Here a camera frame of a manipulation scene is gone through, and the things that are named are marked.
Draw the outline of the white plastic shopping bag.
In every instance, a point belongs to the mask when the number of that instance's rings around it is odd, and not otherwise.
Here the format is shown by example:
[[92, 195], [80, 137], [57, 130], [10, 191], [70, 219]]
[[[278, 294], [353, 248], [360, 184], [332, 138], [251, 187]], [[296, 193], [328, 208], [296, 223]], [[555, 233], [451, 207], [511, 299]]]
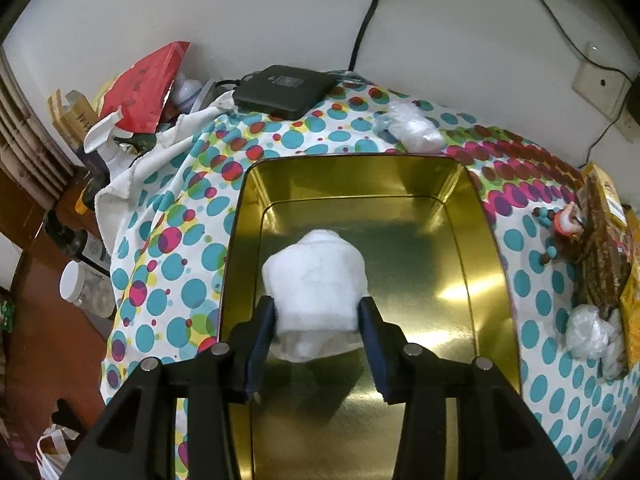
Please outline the white plastic shopping bag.
[[80, 433], [62, 425], [52, 424], [36, 443], [36, 463], [40, 478], [60, 480], [72, 459], [70, 446], [79, 442]]

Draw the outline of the polka dot tablecloth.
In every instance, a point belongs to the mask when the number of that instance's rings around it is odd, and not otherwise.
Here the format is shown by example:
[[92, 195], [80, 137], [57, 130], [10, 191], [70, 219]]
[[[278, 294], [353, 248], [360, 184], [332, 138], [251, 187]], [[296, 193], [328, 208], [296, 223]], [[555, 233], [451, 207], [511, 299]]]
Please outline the polka dot tablecloth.
[[399, 101], [345, 80], [295, 122], [224, 113], [163, 150], [116, 219], [102, 396], [148, 356], [171, 364], [210, 348], [250, 315], [265, 260], [326, 229], [361, 252], [386, 320], [443, 358], [494, 356], [570, 473], [599, 477], [639, 375], [606, 380], [564, 347], [577, 271], [539, 264], [551, 232], [534, 209], [566, 205], [575, 169], [425, 100], [416, 109], [445, 145], [413, 162], [376, 124]]

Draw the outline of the white wall socket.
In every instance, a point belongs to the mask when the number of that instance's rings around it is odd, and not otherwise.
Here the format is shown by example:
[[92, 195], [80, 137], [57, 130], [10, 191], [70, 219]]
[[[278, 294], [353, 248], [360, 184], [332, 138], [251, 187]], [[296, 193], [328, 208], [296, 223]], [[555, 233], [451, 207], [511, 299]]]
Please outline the white wall socket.
[[585, 56], [572, 82], [572, 89], [600, 112], [629, 143], [639, 141], [639, 123], [627, 108], [631, 82], [614, 70], [605, 70], [603, 51], [593, 42], [585, 45]]

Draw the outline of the beige curtain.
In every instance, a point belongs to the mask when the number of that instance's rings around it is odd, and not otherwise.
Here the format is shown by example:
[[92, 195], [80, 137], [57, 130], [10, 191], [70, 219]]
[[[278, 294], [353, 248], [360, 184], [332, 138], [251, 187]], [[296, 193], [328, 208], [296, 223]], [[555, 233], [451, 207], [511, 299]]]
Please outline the beige curtain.
[[1, 169], [43, 209], [51, 209], [74, 176], [74, 166], [32, 111], [1, 51]]

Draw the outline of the tan cardboard box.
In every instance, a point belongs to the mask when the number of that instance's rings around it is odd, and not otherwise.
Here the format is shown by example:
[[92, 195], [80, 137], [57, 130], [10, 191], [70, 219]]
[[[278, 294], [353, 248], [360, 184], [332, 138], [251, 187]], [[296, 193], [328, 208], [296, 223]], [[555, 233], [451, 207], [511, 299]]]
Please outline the tan cardboard box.
[[90, 129], [99, 121], [96, 110], [76, 90], [63, 94], [56, 89], [47, 98], [47, 109], [55, 130], [73, 151], [81, 151]]

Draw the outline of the white towel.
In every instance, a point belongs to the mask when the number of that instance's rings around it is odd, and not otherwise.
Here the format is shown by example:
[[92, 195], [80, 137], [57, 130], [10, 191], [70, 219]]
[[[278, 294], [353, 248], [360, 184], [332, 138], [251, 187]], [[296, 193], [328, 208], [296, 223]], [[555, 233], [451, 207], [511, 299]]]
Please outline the white towel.
[[276, 307], [271, 353], [305, 363], [362, 347], [357, 307], [369, 295], [361, 252], [337, 232], [312, 230], [262, 266]]

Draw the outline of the chibi doll keychain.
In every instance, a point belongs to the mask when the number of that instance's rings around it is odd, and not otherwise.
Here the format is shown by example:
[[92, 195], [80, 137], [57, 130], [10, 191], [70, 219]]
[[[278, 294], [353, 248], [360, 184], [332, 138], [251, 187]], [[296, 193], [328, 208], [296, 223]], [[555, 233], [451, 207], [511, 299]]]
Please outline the chibi doll keychain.
[[585, 234], [584, 219], [578, 205], [569, 202], [561, 209], [535, 207], [533, 215], [541, 226], [551, 232], [550, 242], [539, 256], [538, 263], [545, 266], [558, 257], [578, 263]]

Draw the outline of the brown patterned snack packet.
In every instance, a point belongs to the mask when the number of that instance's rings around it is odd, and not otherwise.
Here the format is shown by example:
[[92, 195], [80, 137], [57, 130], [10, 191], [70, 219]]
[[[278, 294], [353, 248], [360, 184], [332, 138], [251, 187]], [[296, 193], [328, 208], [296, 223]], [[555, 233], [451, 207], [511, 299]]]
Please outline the brown patterned snack packet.
[[585, 304], [596, 306], [602, 318], [620, 301], [631, 267], [628, 226], [621, 230], [605, 220], [602, 212], [590, 209], [585, 219], [584, 251], [580, 294]]

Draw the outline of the white cloth under tablecloth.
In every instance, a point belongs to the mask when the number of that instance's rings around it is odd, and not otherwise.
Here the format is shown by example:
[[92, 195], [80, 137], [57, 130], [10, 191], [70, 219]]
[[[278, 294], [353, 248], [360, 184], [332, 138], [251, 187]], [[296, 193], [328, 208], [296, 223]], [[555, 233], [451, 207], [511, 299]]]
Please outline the white cloth under tablecloth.
[[204, 110], [179, 116], [176, 124], [160, 133], [155, 148], [138, 158], [106, 188], [96, 193], [96, 224], [107, 253], [113, 257], [117, 237], [125, 229], [126, 215], [133, 211], [134, 193], [153, 172], [167, 165], [174, 157], [184, 153], [191, 139], [198, 138], [205, 127], [224, 113], [235, 112], [233, 91], [224, 92]]

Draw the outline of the yellow cigarette box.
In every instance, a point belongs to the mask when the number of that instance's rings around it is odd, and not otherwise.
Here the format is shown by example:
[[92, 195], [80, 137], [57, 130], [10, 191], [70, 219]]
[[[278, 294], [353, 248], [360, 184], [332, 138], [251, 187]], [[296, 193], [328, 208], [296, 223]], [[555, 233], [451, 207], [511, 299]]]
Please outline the yellow cigarette box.
[[582, 187], [577, 192], [584, 214], [594, 209], [604, 214], [605, 220], [621, 230], [626, 229], [626, 214], [612, 178], [594, 162], [582, 170]]

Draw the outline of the dark bottle white label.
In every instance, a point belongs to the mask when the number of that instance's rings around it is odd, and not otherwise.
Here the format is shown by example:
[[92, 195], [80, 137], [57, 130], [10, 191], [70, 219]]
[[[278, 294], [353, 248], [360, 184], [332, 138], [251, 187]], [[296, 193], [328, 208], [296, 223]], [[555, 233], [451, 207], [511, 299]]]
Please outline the dark bottle white label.
[[66, 226], [53, 209], [44, 214], [43, 229], [66, 256], [74, 261], [85, 263], [93, 271], [107, 278], [111, 276], [111, 257], [102, 240], [89, 231]]

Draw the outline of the small white round bottle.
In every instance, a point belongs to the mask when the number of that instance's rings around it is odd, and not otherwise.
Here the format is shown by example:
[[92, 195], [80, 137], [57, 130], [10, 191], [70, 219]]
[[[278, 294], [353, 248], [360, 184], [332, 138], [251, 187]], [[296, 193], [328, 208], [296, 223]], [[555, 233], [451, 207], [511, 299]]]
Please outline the small white round bottle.
[[202, 88], [201, 81], [186, 78], [183, 72], [178, 72], [170, 92], [171, 103], [180, 114], [188, 114]]

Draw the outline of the black set-top box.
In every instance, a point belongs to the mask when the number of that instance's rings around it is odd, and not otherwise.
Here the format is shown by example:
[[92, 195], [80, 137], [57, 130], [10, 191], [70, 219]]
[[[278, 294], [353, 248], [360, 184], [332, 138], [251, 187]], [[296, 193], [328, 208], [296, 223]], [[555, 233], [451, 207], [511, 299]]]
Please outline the black set-top box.
[[233, 91], [233, 101], [242, 110], [296, 120], [320, 103], [336, 84], [334, 74], [271, 65], [243, 80]]

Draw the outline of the yellow orange snack packet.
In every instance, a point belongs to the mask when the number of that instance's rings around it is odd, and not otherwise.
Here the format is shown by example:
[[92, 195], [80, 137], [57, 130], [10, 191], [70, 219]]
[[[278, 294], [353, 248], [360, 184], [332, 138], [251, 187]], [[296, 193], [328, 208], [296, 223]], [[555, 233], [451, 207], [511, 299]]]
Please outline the yellow orange snack packet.
[[631, 370], [640, 356], [640, 299], [639, 299], [639, 219], [630, 207], [624, 207], [631, 244], [631, 267], [627, 283], [620, 296], [627, 367]]

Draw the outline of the clear plastic bundle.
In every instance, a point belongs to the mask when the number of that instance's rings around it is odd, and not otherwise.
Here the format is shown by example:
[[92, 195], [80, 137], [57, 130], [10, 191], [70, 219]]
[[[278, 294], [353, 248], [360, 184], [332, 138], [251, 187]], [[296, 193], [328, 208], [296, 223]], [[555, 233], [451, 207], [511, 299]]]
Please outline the clear plastic bundle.
[[436, 153], [446, 146], [434, 122], [413, 102], [390, 102], [385, 112], [375, 116], [373, 130], [381, 138], [393, 138], [411, 154]]

